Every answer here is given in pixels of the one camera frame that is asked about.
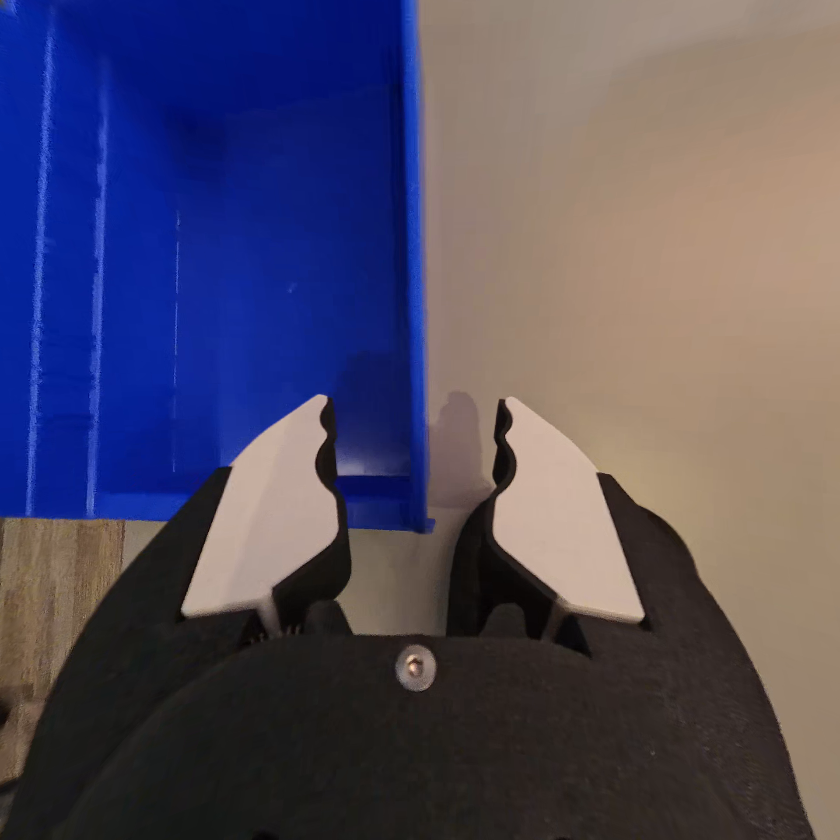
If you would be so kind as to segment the large blue plastic bin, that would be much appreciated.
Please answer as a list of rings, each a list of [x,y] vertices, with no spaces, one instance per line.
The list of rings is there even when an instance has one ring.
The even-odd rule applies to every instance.
[[[2,2],[3,518],[164,521],[317,394],[428,532],[417,2]]]

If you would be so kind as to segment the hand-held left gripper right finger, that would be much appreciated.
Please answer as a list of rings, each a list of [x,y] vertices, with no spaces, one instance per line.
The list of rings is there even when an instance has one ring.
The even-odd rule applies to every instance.
[[[572,616],[641,624],[642,599],[592,461],[513,396],[499,400],[493,436],[493,489],[455,544],[448,636],[481,635],[508,605],[531,639],[556,639]]]

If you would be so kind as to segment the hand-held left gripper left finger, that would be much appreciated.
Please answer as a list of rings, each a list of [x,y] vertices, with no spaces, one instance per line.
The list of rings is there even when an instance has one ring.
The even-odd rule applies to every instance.
[[[348,584],[333,401],[315,395],[234,459],[182,603],[186,618],[255,610],[271,635]]]

